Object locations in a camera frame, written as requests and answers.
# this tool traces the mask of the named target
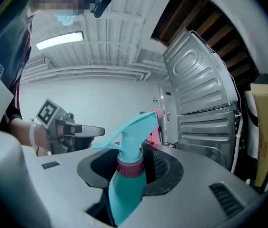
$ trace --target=silver metal sheet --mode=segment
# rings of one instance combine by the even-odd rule
[[[234,107],[178,117],[178,149],[205,155],[231,169],[235,151]]]
[[[228,99],[209,49],[184,29],[164,53],[178,114],[221,105]]]

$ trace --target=spray bottle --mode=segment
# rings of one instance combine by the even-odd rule
[[[117,149],[117,171],[109,185],[109,200],[115,224],[120,225],[141,202],[142,189],[147,185],[140,144],[158,126],[156,112],[132,118],[103,142],[93,148]],[[122,134],[120,145],[111,143]]]

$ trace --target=pink object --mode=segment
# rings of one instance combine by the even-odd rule
[[[153,112],[156,112],[157,119],[159,119],[159,118],[161,118],[163,116],[163,111],[161,109],[155,109],[155,110],[153,110]],[[159,128],[159,125],[157,125],[157,127],[147,137],[146,140],[149,141],[149,142],[151,142],[151,143],[155,143],[155,144],[160,144],[161,145],[161,141],[160,141],[160,138],[159,138],[158,128]]]
[[[123,177],[137,177],[144,171],[143,157],[140,161],[133,164],[126,164],[118,160],[117,158],[117,172]]]

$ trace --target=pink bottle cap ring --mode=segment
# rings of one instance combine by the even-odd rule
[[[126,164],[117,159],[117,172],[123,177],[137,177],[144,171],[143,157],[140,161],[133,164]]]

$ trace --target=white wristband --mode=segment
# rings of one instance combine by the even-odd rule
[[[35,128],[37,127],[36,124],[32,124],[29,129],[29,141],[31,146],[38,147],[35,142]]]

